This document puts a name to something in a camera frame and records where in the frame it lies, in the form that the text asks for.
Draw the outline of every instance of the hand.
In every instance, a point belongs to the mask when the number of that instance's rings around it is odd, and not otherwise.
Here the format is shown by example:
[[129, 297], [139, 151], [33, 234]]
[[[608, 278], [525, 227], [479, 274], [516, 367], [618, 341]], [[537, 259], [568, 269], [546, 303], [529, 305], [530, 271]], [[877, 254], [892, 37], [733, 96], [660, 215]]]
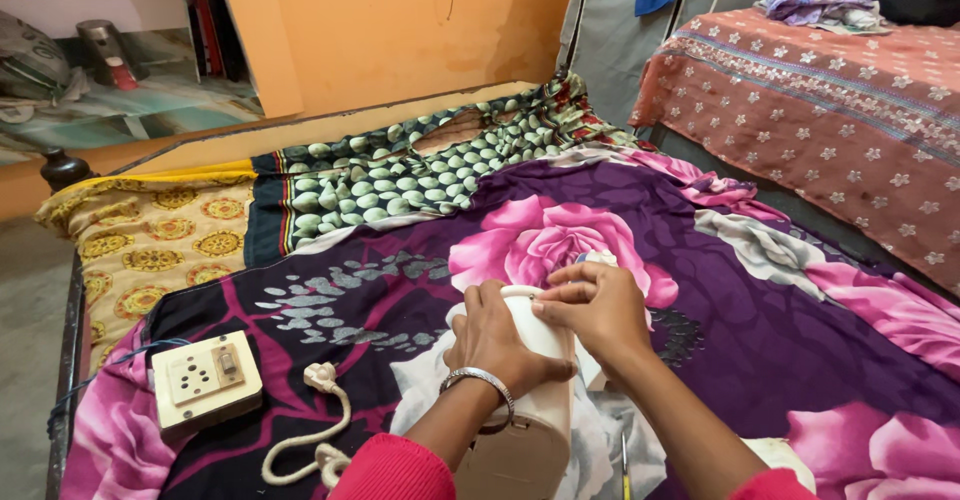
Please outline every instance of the hand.
[[577, 372], [573, 361], [548, 358], [523, 343], [500, 295], [504, 286], [501, 281], [489, 279], [466, 289], [466, 316], [453, 317], [457, 341], [443, 352], [443, 362], [450, 371], [474, 367], [492, 374], [503, 382], [514, 400], [540, 384], [570, 380]]
[[536, 298], [534, 315], [573, 330], [601, 366], [624, 351], [653, 351], [643, 292], [630, 270], [581, 261], [551, 273], [547, 281], [554, 287]]

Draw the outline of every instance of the woman's left hand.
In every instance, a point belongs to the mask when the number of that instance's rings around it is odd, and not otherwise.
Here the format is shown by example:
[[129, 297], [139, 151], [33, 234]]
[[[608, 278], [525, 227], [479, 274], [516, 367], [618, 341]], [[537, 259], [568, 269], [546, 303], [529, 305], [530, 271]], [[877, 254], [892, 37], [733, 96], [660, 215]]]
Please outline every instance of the woman's left hand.
[[456, 371], [464, 367], [483, 370], [497, 377], [514, 400], [546, 382], [566, 382], [577, 365], [566, 359], [548, 358], [521, 340], [507, 303], [500, 295], [506, 286], [497, 279], [472, 285], [463, 293], [466, 316], [453, 317], [457, 341], [443, 352], [443, 362]]

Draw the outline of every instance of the silver bangle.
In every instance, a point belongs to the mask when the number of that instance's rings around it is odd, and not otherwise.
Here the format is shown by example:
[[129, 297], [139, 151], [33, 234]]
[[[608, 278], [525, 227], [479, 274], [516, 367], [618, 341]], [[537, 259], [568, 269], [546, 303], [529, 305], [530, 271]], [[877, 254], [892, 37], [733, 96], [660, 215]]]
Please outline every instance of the silver bangle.
[[480, 427], [479, 434], [481, 435], [495, 435], [500, 431], [507, 428], [507, 425], [514, 420], [514, 397], [510, 396], [510, 390], [507, 389], [507, 386], [500, 382], [498, 377], [487, 372], [482, 368], [476, 368], [473, 366], [465, 366], [454, 370], [443, 379], [439, 384], [439, 392], [442, 395], [445, 391], [450, 389], [450, 386], [456, 384], [457, 381], [463, 380], [466, 377], [470, 378], [479, 378], [496, 388], [500, 395], [507, 401], [507, 420], [499, 425], [490, 425]]

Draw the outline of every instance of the white cord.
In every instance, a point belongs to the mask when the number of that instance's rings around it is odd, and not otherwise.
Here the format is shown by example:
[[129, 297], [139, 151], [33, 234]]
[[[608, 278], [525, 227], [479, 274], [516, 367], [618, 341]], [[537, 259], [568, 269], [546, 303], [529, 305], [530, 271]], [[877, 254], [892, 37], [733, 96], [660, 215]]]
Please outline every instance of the white cord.
[[303, 370], [303, 382], [308, 386], [313, 386], [322, 394], [333, 394], [340, 397], [340, 402], [343, 405], [343, 418], [339, 423], [325, 431], [287, 438], [270, 448], [267, 457], [263, 459], [263, 468], [261, 468], [263, 481], [276, 486], [290, 485], [304, 479], [313, 473], [314, 470], [319, 469], [320, 479], [328, 490], [332, 491], [333, 488], [337, 486], [337, 482], [340, 481], [340, 476], [337, 472], [343, 472], [347, 468], [347, 465], [351, 463], [351, 458], [328, 443], [318, 445], [317, 450], [314, 452], [315, 460], [290, 475], [277, 476], [274, 474], [274, 471], [271, 470], [271, 467], [274, 465], [274, 459], [276, 459], [284, 449], [295, 445], [311, 445], [324, 441], [343, 431], [351, 422], [351, 400], [347, 397], [347, 392], [344, 391], [340, 385], [337, 385], [336, 379], [337, 373], [333, 365], [328, 362], [324, 364], [313, 363]]

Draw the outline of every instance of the pink sweater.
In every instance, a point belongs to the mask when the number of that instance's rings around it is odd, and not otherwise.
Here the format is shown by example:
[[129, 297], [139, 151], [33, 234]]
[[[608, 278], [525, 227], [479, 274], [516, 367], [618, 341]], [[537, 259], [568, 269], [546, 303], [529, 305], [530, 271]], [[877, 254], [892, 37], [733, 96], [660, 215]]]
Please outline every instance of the pink sweater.
[[[330, 500], [456, 500], [453, 474], [426, 447], [403, 436], [377, 434], [343, 472]], [[816, 500], [793, 470], [757, 474], [729, 500]]]

